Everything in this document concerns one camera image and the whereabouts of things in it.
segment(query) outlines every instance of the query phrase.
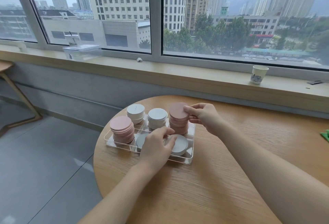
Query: acrylic organizer tray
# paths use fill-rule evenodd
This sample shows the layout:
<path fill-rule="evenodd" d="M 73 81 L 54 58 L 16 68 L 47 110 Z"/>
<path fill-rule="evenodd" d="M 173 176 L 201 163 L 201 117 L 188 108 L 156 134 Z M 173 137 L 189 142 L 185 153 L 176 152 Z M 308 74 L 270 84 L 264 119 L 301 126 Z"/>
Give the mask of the acrylic organizer tray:
<path fill-rule="evenodd" d="M 106 145 L 109 146 L 109 147 L 124 149 L 124 150 L 134 152 L 134 153 L 140 153 L 141 149 L 139 147 L 137 147 L 137 144 L 136 144 L 136 140 L 137 140 L 138 136 L 141 135 L 141 134 L 148 134 L 148 133 L 151 133 L 153 131 L 153 129 L 151 129 L 148 126 L 148 120 L 147 119 L 148 119 L 148 115 L 145 115 L 142 122 L 140 122 L 139 124 L 134 125 L 134 127 L 135 127 L 135 138 L 131 143 L 122 144 L 122 143 L 114 142 L 113 133 L 112 133 L 111 130 L 109 130 L 109 132 L 107 132 L 104 136 L 104 139 L 106 141 Z M 166 120 L 166 126 L 169 127 L 169 118 L 167 118 L 167 120 Z M 168 160 L 175 161 L 175 162 L 180 162 L 182 164 L 191 164 L 192 159 L 193 159 L 193 151 L 194 151 L 194 134 L 195 134 L 195 124 L 192 124 L 192 123 L 189 122 L 188 123 L 188 131 L 185 135 L 183 135 L 184 137 L 187 138 L 187 141 L 188 141 L 188 147 L 187 147 L 186 152 L 181 156 L 171 155 Z"/>

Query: gray floor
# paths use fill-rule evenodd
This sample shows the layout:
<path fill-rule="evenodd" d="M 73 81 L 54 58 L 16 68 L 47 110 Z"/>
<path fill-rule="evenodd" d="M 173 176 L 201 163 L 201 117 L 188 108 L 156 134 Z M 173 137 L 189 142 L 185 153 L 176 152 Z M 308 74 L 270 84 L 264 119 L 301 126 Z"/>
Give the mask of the gray floor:
<path fill-rule="evenodd" d="M 32 117 L 0 101 L 0 127 Z M 93 152 L 99 132 L 53 117 L 0 138 L 0 224 L 75 224 L 101 199 Z"/>

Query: window sill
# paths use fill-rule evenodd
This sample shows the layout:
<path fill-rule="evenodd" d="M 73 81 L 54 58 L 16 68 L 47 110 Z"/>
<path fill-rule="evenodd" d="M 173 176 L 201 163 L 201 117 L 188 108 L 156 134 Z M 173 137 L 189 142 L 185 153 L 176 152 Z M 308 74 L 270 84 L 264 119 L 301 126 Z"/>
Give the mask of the window sill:
<path fill-rule="evenodd" d="M 254 85 L 245 72 L 114 57 L 75 62 L 62 51 L 28 48 L 23 53 L 7 45 L 0 45 L 0 59 L 329 113 L 329 83 L 310 85 L 307 80 L 266 76 L 261 85 Z"/>

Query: chair leg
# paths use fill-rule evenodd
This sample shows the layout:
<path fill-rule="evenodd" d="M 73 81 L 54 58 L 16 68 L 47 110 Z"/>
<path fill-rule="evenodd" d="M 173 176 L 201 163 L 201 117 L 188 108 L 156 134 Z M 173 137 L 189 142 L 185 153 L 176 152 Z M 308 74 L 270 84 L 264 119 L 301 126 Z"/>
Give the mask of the chair leg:
<path fill-rule="evenodd" d="M 6 133 L 10 128 L 14 128 L 23 124 L 27 124 L 30 122 L 38 121 L 42 119 L 42 115 L 35 109 L 35 107 L 31 104 L 31 102 L 27 99 L 27 97 L 22 93 L 22 91 L 14 84 L 13 81 L 4 73 L 0 72 L 0 76 L 4 78 L 4 80 L 10 85 L 11 88 L 18 94 L 18 96 L 23 100 L 23 102 L 27 105 L 27 107 L 35 114 L 35 117 L 31 117 L 28 119 L 24 119 L 18 122 L 14 122 L 11 124 L 7 124 L 0 129 L 0 137 Z"/>

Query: left hand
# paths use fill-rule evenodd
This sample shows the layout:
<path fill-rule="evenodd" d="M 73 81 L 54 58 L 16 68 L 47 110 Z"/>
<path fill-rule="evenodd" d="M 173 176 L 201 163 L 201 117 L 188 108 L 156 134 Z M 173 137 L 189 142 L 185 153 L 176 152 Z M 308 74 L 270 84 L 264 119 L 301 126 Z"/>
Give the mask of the left hand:
<path fill-rule="evenodd" d="M 173 129 L 162 127 L 147 135 L 138 164 L 146 165 L 146 169 L 155 175 L 166 164 L 177 139 L 177 137 L 172 137 L 167 145 L 164 145 L 163 137 L 174 133 Z"/>

